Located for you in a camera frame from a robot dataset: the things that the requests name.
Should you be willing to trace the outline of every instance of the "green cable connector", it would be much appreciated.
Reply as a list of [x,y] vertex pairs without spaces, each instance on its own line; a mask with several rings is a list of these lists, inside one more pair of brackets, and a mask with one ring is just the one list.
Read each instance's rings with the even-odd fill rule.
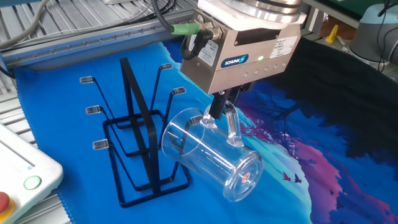
[[173,25],[174,32],[173,35],[193,35],[197,34],[200,31],[200,25],[197,23],[189,23],[189,24],[176,24]]

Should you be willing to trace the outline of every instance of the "schunk logo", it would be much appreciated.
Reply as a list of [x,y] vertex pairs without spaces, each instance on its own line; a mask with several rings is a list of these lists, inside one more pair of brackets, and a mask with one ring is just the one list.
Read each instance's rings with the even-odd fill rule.
[[242,64],[242,63],[246,62],[248,60],[248,58],[249,58],[249,55],[247,55],[247,54],[237,56],[237,57],[227,58],[221,64],[221,68]]
[[238,63],[240,61],[241,61],[240,59],[230,60],[230,61],[225,62],[225,65],[229,65],[229,64],[232,64],[232,63]]

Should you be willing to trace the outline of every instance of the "white control panel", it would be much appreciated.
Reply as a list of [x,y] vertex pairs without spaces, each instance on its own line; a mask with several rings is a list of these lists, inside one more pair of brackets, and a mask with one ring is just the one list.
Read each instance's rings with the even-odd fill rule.
[[62,178],[58,162],[0,124],[0,224],[14,223]]

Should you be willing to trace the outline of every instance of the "red button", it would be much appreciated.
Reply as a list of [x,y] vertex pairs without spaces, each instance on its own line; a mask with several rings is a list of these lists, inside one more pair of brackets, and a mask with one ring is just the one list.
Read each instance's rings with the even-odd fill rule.
[[0,192],[0,214],[2,214],[10,204],[10,197],[4,192]]

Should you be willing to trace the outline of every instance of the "yellow object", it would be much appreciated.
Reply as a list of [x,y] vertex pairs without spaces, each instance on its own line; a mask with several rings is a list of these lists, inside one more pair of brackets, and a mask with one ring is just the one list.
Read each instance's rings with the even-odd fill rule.
[[8,205],[8,208],[0,214],[0,222],[3,222],[6,220],[8,217],[12,215],[12,213],[15,210],[15,202],[12,198],[10,198],[10,204]]
[[333,30],[330,32],[330,35],[326,38],[326,40],[325,40],[326,42],[332,44],[335,41],[337,29],[338,29],[338,25],[335,25]]

